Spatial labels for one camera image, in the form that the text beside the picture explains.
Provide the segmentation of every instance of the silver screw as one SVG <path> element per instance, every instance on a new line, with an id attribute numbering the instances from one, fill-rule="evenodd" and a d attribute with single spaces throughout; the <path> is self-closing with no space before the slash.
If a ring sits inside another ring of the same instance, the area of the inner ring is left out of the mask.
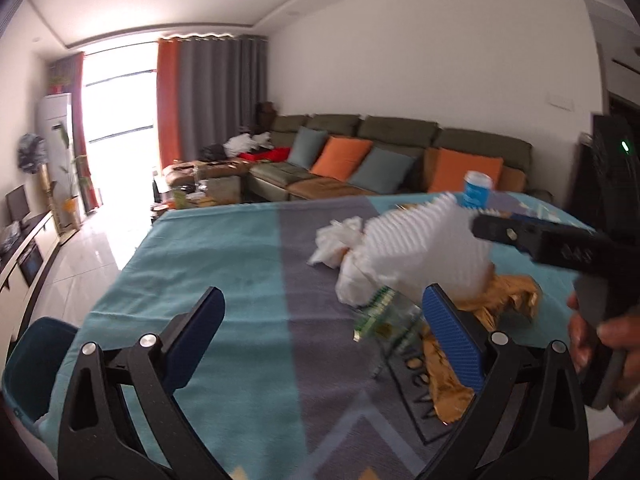
<path id="1" fill-rule="evenodd" d="M 551 343 L 551 348 L 554 349 L 554 352 L 559 354 L 563 354 L 566 352 L 566 345 L 562 341 L 553 341 Z"/>
<path id="2" fill-rule="evenodd" d="M 158 338 L 156 336 L 154 336 L 153 334 L 143 335 L 140 338 L 140 346 L 142 346 L 144 348 L 149 348 L 150 346 L 155 345 L 156 341 L 158 341 Z"/>
<path id="3" fill-rule="evenodd" d="M 86 345 L 82 346 L 82 353 L 84 355 L 91 355 L 94 352 L 95 352 L 95 343 L 87 343 Z"/>
<path id="4" fill-rule="evenodd" d="M 504 346 L 509 342 L 509 336 L 504 332 L 494 332 L 491 334 L 491 341 L 497 345 Z"/>

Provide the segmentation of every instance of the chair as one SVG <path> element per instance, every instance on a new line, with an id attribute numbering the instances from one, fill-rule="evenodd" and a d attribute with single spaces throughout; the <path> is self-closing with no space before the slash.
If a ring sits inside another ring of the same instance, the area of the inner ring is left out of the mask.
<path id="1" fill-rule="evenodd" d="M 36 421 L 49 409 L 56 374 L 77 332 L 63 321 L 41 317 L 25 331 L 4 368 L 4 402 L 37 438 Z"/>

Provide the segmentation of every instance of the blue canister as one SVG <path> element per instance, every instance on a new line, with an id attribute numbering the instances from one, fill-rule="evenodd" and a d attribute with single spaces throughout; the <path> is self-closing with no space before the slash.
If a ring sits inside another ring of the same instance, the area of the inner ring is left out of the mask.
<path id="1" fill-rule="evenodd" d="M 494 181 L 489 175 L 479 171 L 467 171 L 462 205 L 471 209 L 486 208 L 489 193 L 493 188 Z"/>

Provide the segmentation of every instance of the blue-gray pillow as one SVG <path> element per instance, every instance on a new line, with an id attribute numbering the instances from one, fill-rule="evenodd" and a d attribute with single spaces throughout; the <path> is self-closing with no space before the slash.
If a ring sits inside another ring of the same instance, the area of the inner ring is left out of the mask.
<path id="1" fill-rule="evenodd" d="M 392 194 L 398 190 L 414 162 L 412 156 L 373 148 L 351 175 L 348 184 L 381 195 Z"/>
<path id="2" fill-rule="evenodd" d="M 324 148 L 329 134 L 324 131 L 311 130 L 300 126 L 296 140 L 293 142 L 287 162 L 300 168 L 310 170 Z"/>

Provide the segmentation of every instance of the throw pillow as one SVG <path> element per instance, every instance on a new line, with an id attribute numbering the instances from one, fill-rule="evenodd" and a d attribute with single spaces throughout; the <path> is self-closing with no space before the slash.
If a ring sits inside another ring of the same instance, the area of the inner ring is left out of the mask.
<path id="1" fill-rule="evenodd" d="M 300 126 L 287 162 L 308 170 L 313 166 L 328 138 L 329 134 L 327 132 L 310 130 Z"/>
<path id="2" fill-rule="evenodd" d="M 349 184 L 382 195 L 395 193 L 414 162 L 412 156 L 373 148 L 351 175 Z"/>
<path id="3" fill-rule="evenodd" d="M 464 191 L 467 171 L 480 171 L 489 175 L 494 187 L 500 179 L 502 159 L 488 156 L 469 155 L 440 149 L 436 163 L 436 173 L 429 188 L 429 193 L 441 191 Z"/>
<path id="4" fill-rule="evenodd" d="M 372 140 L 331 137 L 310 171 L 347 182 L 372 146 Z"/>

